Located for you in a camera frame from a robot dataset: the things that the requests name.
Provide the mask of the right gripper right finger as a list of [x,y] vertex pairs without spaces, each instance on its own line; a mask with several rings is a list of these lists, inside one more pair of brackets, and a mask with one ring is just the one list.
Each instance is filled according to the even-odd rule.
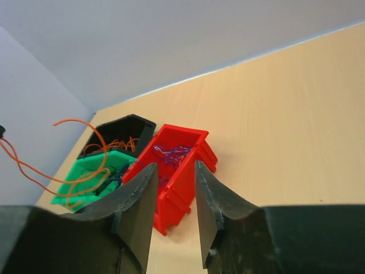
[[208,273],[363,273],[361,204],[259,207],[201,161],[195,190],[202,266]]

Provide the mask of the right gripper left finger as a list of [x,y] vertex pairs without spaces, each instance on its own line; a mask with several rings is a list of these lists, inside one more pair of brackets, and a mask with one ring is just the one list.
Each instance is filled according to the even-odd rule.
[[151,163],[74,213],[1,207],[1,272],[146,273],[157,189]]

